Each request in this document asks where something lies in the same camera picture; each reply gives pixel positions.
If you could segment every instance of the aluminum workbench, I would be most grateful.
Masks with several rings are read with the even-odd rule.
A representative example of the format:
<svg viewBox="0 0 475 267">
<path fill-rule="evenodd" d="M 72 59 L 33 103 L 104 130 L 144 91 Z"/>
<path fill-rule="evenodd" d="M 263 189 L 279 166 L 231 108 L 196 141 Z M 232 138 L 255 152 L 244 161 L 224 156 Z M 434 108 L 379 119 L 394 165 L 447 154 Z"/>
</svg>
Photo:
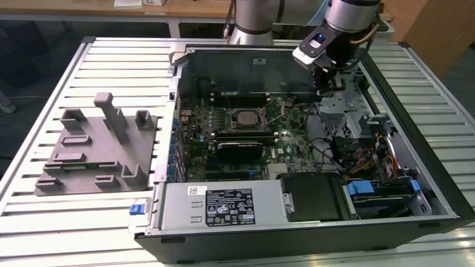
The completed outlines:
<svg viewBox="0 0 475 267">
<path fill-rule="evenodd" d="M 96 38 L 83 43 L 0 183 L 0 266 L 162 266 L 134 240 L 147 224 L 128 207 L 152 191 L 37 197 L 32 194 L 68 107 L 101 116 L 97 92 L 115 95 L 125 115 L 164 116 L 170 56 L 187 43 L 220 39 Z M 279 45 L 298 45 L 280 41 Z M 375 45 L 371 56 L 440 161 L 475 205 L 475 120 L 410 48 Z M 379 110 L 384 110 L 374 93 Z M 168 145 L 156 135 L 154 155 Z M 151 169 L 156 158 L 152 157 Z M 394 250 L 255 259 L 199 266 L 474 266 L 475 225 L 426 236 Z"/>
</svg>

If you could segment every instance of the blue latch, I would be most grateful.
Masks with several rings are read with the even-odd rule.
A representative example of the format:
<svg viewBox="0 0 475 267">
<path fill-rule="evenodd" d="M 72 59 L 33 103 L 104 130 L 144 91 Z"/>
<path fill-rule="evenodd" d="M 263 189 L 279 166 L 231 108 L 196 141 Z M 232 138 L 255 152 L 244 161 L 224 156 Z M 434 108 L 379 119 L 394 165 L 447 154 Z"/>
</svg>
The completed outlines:
<svg viewBox="0 0 475 267">
<path fill-rule="evenodd" d="M 420 192 L 420 185 L 419 185 L 418 181 L 411 180 L 410 183 L 411 183 L 414 192 L 415 192 L 415 193 L 419 193 L 419 192 Z"/>
<path fill-rule="evenodd" d="M 128 210 L 130 215 L 143 215 L 146 214 L 146 204 L 135 204 Z"/>
<path fill-rule="evenodd" d="M 374 188 L 370 181 L 352 181 L 348 185 L 350 195 L 355 194 L 374 194 Z"/>
</svg>

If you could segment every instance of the power supply label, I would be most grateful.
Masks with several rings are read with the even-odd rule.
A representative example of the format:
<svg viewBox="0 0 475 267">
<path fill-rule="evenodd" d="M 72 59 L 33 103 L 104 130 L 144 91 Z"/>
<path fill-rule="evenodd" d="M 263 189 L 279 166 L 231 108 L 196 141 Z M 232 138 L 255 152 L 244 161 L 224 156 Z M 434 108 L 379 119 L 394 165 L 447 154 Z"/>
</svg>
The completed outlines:
<svg viewBox="0 0 475 267">
<path fill-rule="evenodd" d="M 208 190 L 206 218 L 210 227 L 255 224 L 252 190 Z"/>
</svg>

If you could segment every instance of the green circuit board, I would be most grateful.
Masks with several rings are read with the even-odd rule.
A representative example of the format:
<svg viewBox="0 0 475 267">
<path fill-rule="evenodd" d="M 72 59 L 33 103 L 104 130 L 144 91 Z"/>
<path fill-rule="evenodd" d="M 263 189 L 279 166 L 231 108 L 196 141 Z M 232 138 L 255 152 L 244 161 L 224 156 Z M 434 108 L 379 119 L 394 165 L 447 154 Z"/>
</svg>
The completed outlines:
<svg viewBox="0 0 475 267">
<path fill-rule="evenodd" d="M 210 181 L 208 174 L 231 172 L 247 172 L 250 180 L 266 180 L 267 165 L 282 163 L 287 166 L 288 172 L 316 171 L 312 152 L 304 137 L 302 128 L 304 122 L 303 107 L 306 104 L 287 103 L 282 115 L 283 97 L 271 97 L 266 108 L 216 108 L 204 101 L 191 100 L 186 103 L 190 109 L 182 112 L 182 122 L 184 123 L 184 140 L 188 148 L 187 160 L 187 181 Z M 239 131 L 239 126 L 234 128 L 232 116 L 236 112 L 255 112 L 267 122 L 267 131 L 275 135 L 275 145 L 264 146 L 259 160 L 246 163 L 211 164 L 216 162 L 215 142 L 211 134 L 214 132 Z"/>
</svg>

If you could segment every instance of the motherboard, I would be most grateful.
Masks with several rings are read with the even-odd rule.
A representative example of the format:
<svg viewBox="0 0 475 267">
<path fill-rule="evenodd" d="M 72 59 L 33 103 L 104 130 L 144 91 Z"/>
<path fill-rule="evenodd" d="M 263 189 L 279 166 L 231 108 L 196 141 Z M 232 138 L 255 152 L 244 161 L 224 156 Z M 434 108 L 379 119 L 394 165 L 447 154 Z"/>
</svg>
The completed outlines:
<svg viewBox="0 0 475 267">
<path fill-rule="evenodd" d="M 268 180 L 316 171 L 304 135 L 308 104 L 291 95 L 263 94 L 243 103 L 223 98 L 183 98 L 187 182 Z"/>
</svg>

